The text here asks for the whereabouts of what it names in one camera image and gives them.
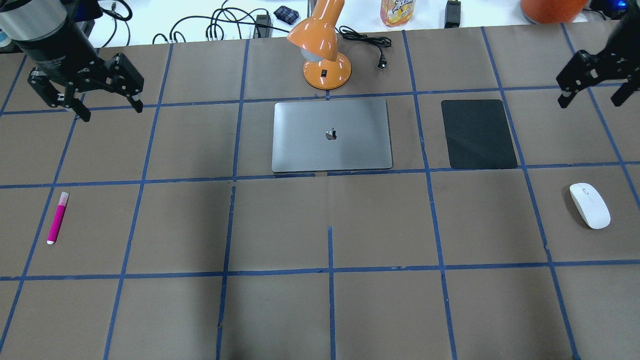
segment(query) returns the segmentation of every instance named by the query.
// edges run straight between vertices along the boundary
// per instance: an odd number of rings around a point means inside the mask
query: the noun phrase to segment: white mouse
[[[592,229],[602,229],[611,222],[607,204],[598,191],[587,183],[577,183],[569,187],[573,202],[578,207],[584,222]]]

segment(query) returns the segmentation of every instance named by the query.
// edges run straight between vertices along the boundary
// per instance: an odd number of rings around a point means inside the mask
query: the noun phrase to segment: orange object
[[[351,62],[342,53],[338,53],[335,61],[305,62],[302,73],[307,83],[314,88],[333,90],[344,85],[351,77]]]
[[[390,28],[406,24],[413,16],[415,0],[382,0],[380,18]]]
[[[332,90],[351,77],[351,62],[338,53],[335,24],[344,6],[344,0],[320,0],[310,17],[302,20],[287,35],[307,59],[303,74],[309,85],[321,90]]]
[[[572,22],[588,0],[521,0],[524,16],[538,24]]]

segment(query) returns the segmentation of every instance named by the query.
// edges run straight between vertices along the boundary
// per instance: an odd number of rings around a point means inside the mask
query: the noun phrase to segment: orange desk lamp
[[[333,90],[344,85],[351,76],[351,62],[338,53],[335,25],[344,0],[320,0],[310,17],[301,21],[287,35],[307,59],[302,73],[309,85]]]

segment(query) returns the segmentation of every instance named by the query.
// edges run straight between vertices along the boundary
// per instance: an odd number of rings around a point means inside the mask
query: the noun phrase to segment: laptop
[[[391,137],[384,98],[275,104],[273,172],[391,166]]]

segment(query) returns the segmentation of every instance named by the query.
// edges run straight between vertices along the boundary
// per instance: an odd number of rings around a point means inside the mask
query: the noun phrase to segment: pink marker
[[[67,209],[67,199],[69,193],[63,192],[60,195],[60,201],[58,201],[58,208],[56,209],[56,216],[53,217],[53,223],[51,224],[51,230],[49,230],[49,236],[47,237],[47,243],[52,245],[58,239],[58,233],[60,232],[60,225],[62,225],[62,217],[65,216],[65,210]]]

